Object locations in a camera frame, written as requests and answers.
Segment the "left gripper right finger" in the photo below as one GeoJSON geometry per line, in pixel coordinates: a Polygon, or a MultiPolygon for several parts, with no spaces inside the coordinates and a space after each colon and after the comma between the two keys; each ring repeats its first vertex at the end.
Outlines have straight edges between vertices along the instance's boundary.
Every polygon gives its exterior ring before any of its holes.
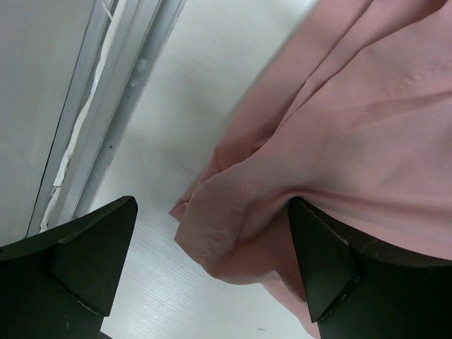
{"type": "Polygon", "coordinates": [[[451,262],[356,230],[301,198],[288,208],[322,338],[450,338],[451,262]]]}

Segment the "pink trousers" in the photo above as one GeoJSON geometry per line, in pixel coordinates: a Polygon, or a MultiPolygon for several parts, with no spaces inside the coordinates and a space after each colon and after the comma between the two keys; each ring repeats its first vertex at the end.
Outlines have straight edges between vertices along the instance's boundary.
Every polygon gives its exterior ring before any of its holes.
{"type": "Polygon", "coordinates": [[[286,204],[451,257],[451,2],[320,1],[171,209],[214,278],[261,283],[308,334],[286,204]]]}

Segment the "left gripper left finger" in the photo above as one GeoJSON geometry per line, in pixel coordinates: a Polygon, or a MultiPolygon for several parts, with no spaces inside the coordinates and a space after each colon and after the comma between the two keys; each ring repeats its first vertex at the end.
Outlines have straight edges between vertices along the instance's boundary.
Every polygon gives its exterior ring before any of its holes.
{"type": "Polygon", "coordinates": [[[2,338],[105,338],[137,217],[123,196],[1,248],[2,338]]]}

